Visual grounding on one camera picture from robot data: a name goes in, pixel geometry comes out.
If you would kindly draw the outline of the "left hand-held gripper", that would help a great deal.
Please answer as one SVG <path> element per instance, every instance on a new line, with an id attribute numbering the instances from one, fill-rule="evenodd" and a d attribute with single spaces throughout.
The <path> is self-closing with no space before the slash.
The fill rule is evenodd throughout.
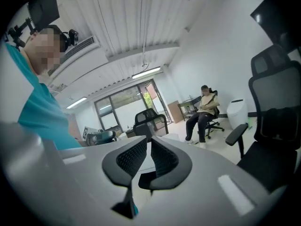
<path id="1" fill-rule="evenodd" d="M 104 131 L 103 129 L 93 129 L 90 127 L 84 128 L 82 137 L 88 146 L 102 145 L 117 141 L 115 131 Z"/>

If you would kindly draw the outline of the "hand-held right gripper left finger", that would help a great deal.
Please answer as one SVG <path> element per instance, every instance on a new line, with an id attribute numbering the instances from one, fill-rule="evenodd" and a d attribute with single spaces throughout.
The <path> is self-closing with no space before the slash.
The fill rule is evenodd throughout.
<path id="1" fill-rule="evenodd" d="M 111 209 L 127 218 L 136 216 L 132 195 L 132 180 L 147 155 L 147 137 L 139 136 L 134 141 L 109 152 L 102 161 L 102 169 L 107 178 L 116 186 L 127 189 L 122 202 Z"/>

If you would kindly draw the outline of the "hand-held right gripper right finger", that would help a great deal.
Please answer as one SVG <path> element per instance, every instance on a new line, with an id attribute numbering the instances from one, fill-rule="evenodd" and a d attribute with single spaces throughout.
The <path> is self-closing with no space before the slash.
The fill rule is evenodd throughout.
<path id="1" fill-rule="evenodd" d="M 138 185 L 142 189 L 154 191 L 176 188 L 192 170 L 188 154 L 159 137 L 151 138 L 150 155 L 155 170 L 140 175 Z"/>

